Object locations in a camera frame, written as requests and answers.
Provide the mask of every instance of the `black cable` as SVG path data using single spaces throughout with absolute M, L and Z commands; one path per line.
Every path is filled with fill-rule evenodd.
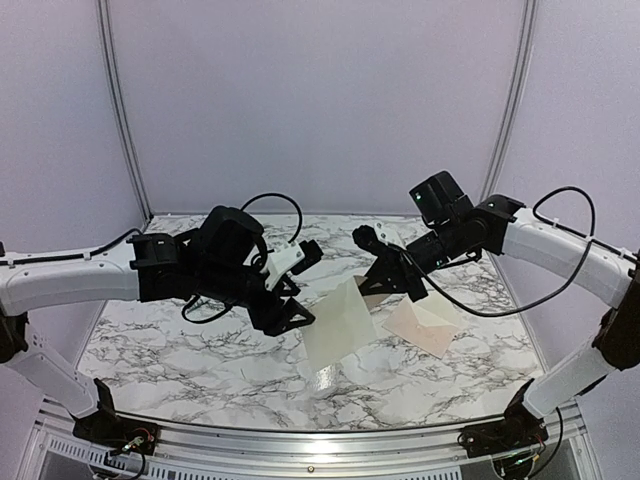
M 184 304 L 184 307 L 182 307 L 182 311 L 180 312 L 182 315 L 182 318 L 184 318 L 187 322 L 193 323 L 195 325 L 204 325 L 205 323 L 211 323 L 215 320 L 218 320 L 219 318 L 229 313 L 231 309 L 234 307 L 234 305 L 229 305 L 225 303 L 224 309 L 222 309 L 220 312 L 216 313 L 215 315 L 208 318 L 204 318 L 202 320 L 191 320 L 189 317 L 187 317 L 187 310 L 193 307 L 198 300 L 200 300 L 200 295 L 194 295 L 193 297 L 191 297 L 191 300 L 189 300 L 187 303 Z
M 116 246 L 118 243 L 120 243 L 122 240 L 127 238 L 132 233 L 137 233 L 139 235 L 142 235 L 142 232 L 140 231 L 139 228 L 131 228 L 127 230 L 127 232 L 120 235 L 115 240 L 112 240 L 111 242 L 107 243 L 106 245 L 100 248 L 96 248 L 95 250 L 90 251 L 89 256 L 95 257 L 96 255 L 100 255 L 106 252 L 107 250 L 112 249 L 114 246 Z M 14 260 L 13 265 L 29 265 L 32 263 L 62 262 L 66 260 L 80 260 L 82 258 L 84 258 L 84 254 L 82 253 L 72 253 L 68 255 L 56 255 L 56 256 L 44 256 L 44 257 L 29 257 L 29 258 L 20 258 L 20 259 Z M 7 265 L 9 265 L 9 262 L 7 262 L 6 260 L 0 261 L 1 267 L 6 267 Z
M 593 200 L 591 200 L 591 197 L 584 190 L 581 190 L 581 189 L 579 189 L 577 187 L 562 187 L 562 188 L 558 188 L 558 189 L 554 190 L 553 192 L 550 192 L 547 195 L 545 195 L 544 197 L 542 197 L 535 204 L 535 206 L 533 207 L 534 210 L 537 210 L 544 202 L 546 202 L 550 198 L 554 197 L 555 195 L 558 195 L 559 193 L 566 192 L 566 191 L 577 192 L 577 193 L 581 194 L 584 198 L 587 199 L 587 202 L 589 203 L 589 209 L 591 210 L 591 226 L 589 228 L 589 232 L 590 232 L 589 236 L 593 237 L 593 234 L 595 233 L 595 229 L 596 229 L 596 208 L 595 208 L 595 205 L 593 204 Z M 413 259 L 413 257 L 411 256 L 411 254 L 409 252 L 407 252 L 406 250 L 401 249 L 399 247 L 396 247 L 396 246 L 394 246 L 394 248 L 399 250 L 402 253 L 402 255 L 409 261 L 409 263 L 411 263 L 418 270 L 418 272 L 420 272 L 420 275 L 422 275 L 425 278 L 427 283 L 429 283 L 429 285 L 431 285 L 436 292 L 438 292 L 440 295 L 445 297 L 447 300 L 449 300 L 455 306 L 457 306 L 458 308 L 464 310 L 465 312 L 470 313 L 471 315 L 475 315 L 477 317 L 498 318 L 498 317 L 506 317 L 508 315 L 515 315 L 517 313 L 522 313 L 522 312 L 524 312 L 526 310 L 530 310 L 530 309 L 535 308 L 535 307 L 537 307 L 539 305 L 542 305 L 545 302 L 548 302 L 552 298 L 555 298 L 558 295 L 560 295 L 562 292 L 564 292 L 567 288 L 569 288 L 569 286 L 576 279 L 576 277 L 578 276 L 578 273 L 580 273 L 580 269 L 582 268 L 582 266 L 584 265 L 584 262 L 586 262 L 587 257 L 589 256 L 589 252 L 591 251 L 591 245 L 592 244 L 593 244 L 593 238 L 591 238 L 587 242 L 587 246 L 584 249 L 584 253 L 582 254 L 582 257 L 580 257 L 580 261 L 578 262 L 578 265 L 574 269 L 574 271 L 571 274 L 571 276 L 557 290 L 555 290 L 555 291 L 551 292 L 550 294 L 545 295 L 544 297 L 542 297 L 542 298 L 540 298 L 540 299 L 538 299 L 538 300 L 536 300 L 534 302 L 531 302 L 528 305 L 525 305 L 523 307 L 518 307 L 518 308 L 514 308 L 512 310 L 507 310 L 505 312 L 496 312 L 496 313 L 493 313 L 493 312 L 480 312 L 478 310 L 474 310 L 473 308 L 468 307 L 464 303 L 462 303 L 459 300 L 455 299 L 454 297 L 449 295 L 447 292 L 445 292 L 442 289 L 442 287 L 440 287 L 440 285 L 438 285 L 431 278 L 429 278 L 429 275 L 427 275 L 424 272 L 424 270 L 422 270 L 420 265 L 418 265 L 418 263 Z
M 147 466 L 147 457 L 144 456 L 144 453 L 142 453 L 140 450 L 136 449 L 138 451 L 138 454 L 142 457 L 142 465 L 140 466 L 140 470 L 138 471 L 138 473 L 136 473 L 133 477 L 128 478 L 126 480 L 138 480 L 143 474 L 144 474 L 144 469 Z
M 293 236 L 289 240 L 289 243 L 293 243 L 296 240 L 296 238 L 298 238 L 298 235 L 300 235 L 300 231 L 302 230 L 303 216 L 302 216 L 302 209 L 300 208 L 300 205 L 298 205 L 298 202 L 296 202 L 290 196 L 285 195 L 284 193 L 278 193 L 278 192 L 261 193 L 260 195 L 256 195 L 255 197 L 247 200 L 245 204 L 242 207 L 240 207 L 240 210 L 244 211 L 249 205 L 251 205 L 256 200 L 260 200 L 261 198 L 266 198 L 266 197 L 282 198 L 283 200 L 286 200 L 291 205 L 293 205 L 293 208 L 296 209 L 296 213 L 298 214 L 298 227 L 296 228 L 296 231 L 294 232 Z
M 466 265 L 468 263 L 471 262 L 477 262 L 479 259 L 477 257 L 468 257 L 468 258 L 464 258 L 462 260 L 458 260 L 456 262 L 449 262 L 441 267 L 438 268 L 438 270 L 446 270 L 448 268 L 454 268 L 454 267 L 460 267 L 462 265 Z
M 563 187 L 563 191 L 569 191 L 569 190 L 570 191 L 579 192 L 579 193 L 585 193 L 582 189 L 580 189 L 578 187 Z M 540 205 L 536 205 L 536 206 L 533 207 L 533 216 L 536 217 L 538 220 L 540 220 L 542 223 L 546 223 L 547 225 L 551 225 L 551 226 L 556 227 L 556 228 L 558 228 L 560 230 L 563 230 L 565 232 L 571 233 L 571 234 L 573 234 L 573 235 L 575 235 L 577 237 L 587 238 L 587 235 L 585 233 L 583 233 L 583 232 L 581 232 L 579 230 L 576 230 L 575 228 L 568 227 L 568 226 L 563 225 L 561 223 L 556 223 L 556 222 L 554 222 L 554 221 L 552 221 L 552 220 L 540 215 L 538 213 L 538 207 L 539 206 Z M 635 255 L 633 255 L 633 254 L 628 255 L 626 253 L 623 254 L 620 250 L 618 250 L 614 246 L 609 245 L 608 243 L 605 243 L 605 242 L 603 242 L 601 240 L 598 240 L 597 238 L 593 239 L 593 243 L 595 245 L 598 245 L 599 247 L 604 248 L 605 250 L 610 251 L 614 255 L 622 256 L 624 259 L 629 260 L 630 262 L 634 262 L 635 263 L 636 260 L 637 260 Z
M 108 442 L 123 442 L 123 443 L 125 443 L 125 444 L 126 444 L 126 443 L 128 443 L 126 440 L 116 440 L 116 439 L 112 439 L 112 440 L 103 440 L 103 441 L 108 441 Z M 125 478 L 125 477 L 121 477 L 119 473 L 118 473 L 118 474 L 116 474 L 115 476 L 105 475 L 105 474 L 102 474 L 102 473 L 97 473 L 97 472 L 95 472 L 95 471 L 93 470 L 93 468 L 91 467 L 91 465 L 89 465 L 88 463 L 87 463 L 87 467 L 89 467 L 89 471 L 91 472 L 91 474 L 92 474 L 92 475 L 94 475 L 94 476 L 95 476 L 95 475 L 98 475 L 100 478 L 102 478 L 102 479 L 104 479 L 104 480 L 138 480 L 138 479 L 139 479 L 140 477 L 142 477 L 142 475 L 144 474 L 144 469 L 145 469 L 145 468 L 146 468 L 146 466 L 147 466 L 147 458 L 145 457 L 144 453 L 142 453 L 142 451 L 141 451 L 139 448 L 137 448 L 137 447 L 133 447 L 133 448 L 131 448 L 131 451 L 132 451 L 132 452 L 136 452 L 136 453 L 138 453 L 138 454 L 140 455 L 140 457 L 142 457 L 142 465 L 140 466 L 140 470 L 138 470 L 138 473 L 136 473 L 136 474 L 135 474 L 134 476 L 132 476 L 132 477 L 127 477 L 127 478 Z M 118 455 L 121 455 L 121 454 L 122 454 L 122 452 L 117 453 L 117 454 L 112 455 L 112 456 L 117 457 Z M 108 466 L 108 467 L 112 467 L 111 465 L 109 465 L 109 464 L 107 463 L 107 458 L 108 458 L 108 457 L 105 455 L 105 457 L 104 457 L 104 465 L 105 465 L 105 466 Z
M 295 240 L 298 238 L 298 235 L 300 235 L 300 231 L 302 230 L 302 224 L 304 222 L 304 217 L 302 215 L 302 209 L 300 208 L 300 205 L 298 205 L 298 202 L 296 202 L 290 196 L 285 195 L 284 193 L 278 193 L 278 192 L 261 193 L 260 195 L 256 195 L 255 197 L 252 197 L 249 200 L 247 200 L 244 203 L 244 205 L 242 205 L 242 207 L 240 207 L 240 210 L 244 211 L 252 203 L 256 202 L 257 200 L 260 200 L 262 198 L 267 198 L 267 197 L 281 198 L 283 200 L 286 200 L 291 205 L 293 205 L 293 207 L 296 209 L 296 213 L 298 215 L 298 225 L 296 227 L 295 232 L 293 233 L 293 235 L 289 239 L 289 243 L 295 242 Z M 257 243 L 257 247 L 258 247 L 258 253 L 256 253 L 251 258 L 249 264 L 251 265 L 251 267 L 256 268 L 257 270 L 262 270 L 262 268 L 267 264 L 268 255 L 270 253 L 273 253 L 273 249 L 267 249 L 266 248 L 266 244 L 264 243 L 264 240 L 262 239 L 262 237 L 260 238 L 260 242 Z M 235 305 L 231 305 L 231 304 L 225 303 L 224 304 L 224 308 L 221 311 L 219 311 L 218 313 L 216 313 L 215 315 L 213 315 L 213 316 L 211 316 L 209 318 L 202 319 L 202 320 L 191 320 L 187 316 L 187 311 L 190 308 L 192 308 L 198 300 L 200 300 L 200 295 L 194 295 L 184 305 L 184 307 L 182 307 L 182 311 L 181 311 L 182 318 L 184 318 L 187 322 L 193 323 L 193 324 L 196 324 L 196 325 L 204 325 L 204 324 L 213 322 L 215 320 L 218 320 L 219 318 L 221 318 L 224 315 L 226 315 L 227 313 L 229 313 L 233 309 L 233 307 L 235 306 Z
M 529 475 L 530 479 L 540 475 L 540 472 L 542 472 L 549 466 L 551 460 L 553 460 L 553 458 L 558 453 L 558 450 L 560 450 L 560 445 L 562 444 L 562 436 L 564 435 L 564 419 L 562 418 L 562 414 L 560 413 L 560 408 L 556 408 L 556 413 L 558 414 L 558 419 L 560 420 L 560 435 L 558 435 L 558 443 L 556 443 L 556 448 L 553 449 L 553 452 L 551 452 L 551 455 L 549 455 L 547 461 L 538 470 Z

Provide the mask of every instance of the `marble surface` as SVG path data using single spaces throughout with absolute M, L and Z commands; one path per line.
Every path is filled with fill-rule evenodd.
M 289 215 L 257 216 L 270 245 L 295 227 Z M 149 231 L 196 227 L 202 216 L 157 217 Z M 405 239 L 425 232 L 415 218 L 305 216 L 300 240 L 315 239 L 323 261 L 298 277 L 297 297 L 310 305 L 340 282 L 363 274 L 373 257 L 351 232 L 383 221 Z M 433 278 L 466 304 L 483 310 L 512 306 L 491 262 L 441 271 Z M 518 316 L 476 318 L 442 360 L 381 327 L 403 296 L 373 313 L 378 340 L 314 373 L 299 331 L 277 338 L 251 328 L 242 309 L 208 325 L 180 316 L 181 301 L 112 301 L 93 332 L 80 370 L 110 387 L 120 410 L 219 426 L 269 429 L 379 429 L 426 425 L 500 413 L 541 368 Z M 192 315 L 207 314 L 203 305 Z

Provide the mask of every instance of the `vertical metal pole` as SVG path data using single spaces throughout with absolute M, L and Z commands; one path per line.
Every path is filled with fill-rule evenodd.
M 122 151 L 124 153 L 125 162 L 131 178 L 131 184 L 138 202 L 138 206 L 145 222 L 151 220 L 152 212 L 149 205 L 149 198 L 142 180 L 140 164 L 138 162 L 138 154 L 136 152 L 129 121 L 127 120 L 127 112 L 122 97 L 122 88 L 120 86 L 120 77 L 118 75 L 118 64 L 116 61 L 115 46 L 113 42 L 113 32 L 111 29 L 111 11 L 108 0 L 96 0 L 98 9 L 98 30 L 100 33 L 102 54 L 104 57 L 105 70 L 107 73 L 107 86 L 111 96 L 111 103 L 115 115 L 116 126 L 122 143 Z
M 482 187 L 480 195 L 481 200 L 491 195 L 495 190 L 507 155 L 516 113 L 524 93 L 527 69 L 531 58 L 531 47 L 533 45 L 533 34 L 537 11 L 538 0 L 526 0 L 522 13 L 520 42 L 518 44 L 513 76 L 511 77 L 511 87 L 509 89 L 507 104 L 502 116 L 502 124 L 500 125 L 498 138 L 493 148 L 489 170 Z

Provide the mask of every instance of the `gray wall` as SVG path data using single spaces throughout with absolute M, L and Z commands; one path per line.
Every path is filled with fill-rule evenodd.
M 108 97 L 93 2 L 5 2 L 0 15 L 0 240 L 40 252 L 102 244 L 141 214 Z M 31 321 L 73 360 L 98 304 Z M 14 478 L 39 392 L 0 367 L 0 472 Z
M 586 189 L 597 235 L 640 247 L 640 7 L 637 2 L 541 3 L 528 83 L 497 190 L 532 205 L 555 187 Z M 588 209 L 563 197 L 544 213 L 586 229 Z M 561 283 L 501 259 L 520 303 Z M 577 288 L 527 320 L 551 365 L 593 334 L 606 307 Z M 607 480 L 637 478 L 640 370 L 613 375 L 580 400 Z
M 308 212 L 415 212 L 408 190 L 443 168 L 477 197 L 523 5 L 114 2 L 153 209 L 278 190 Z

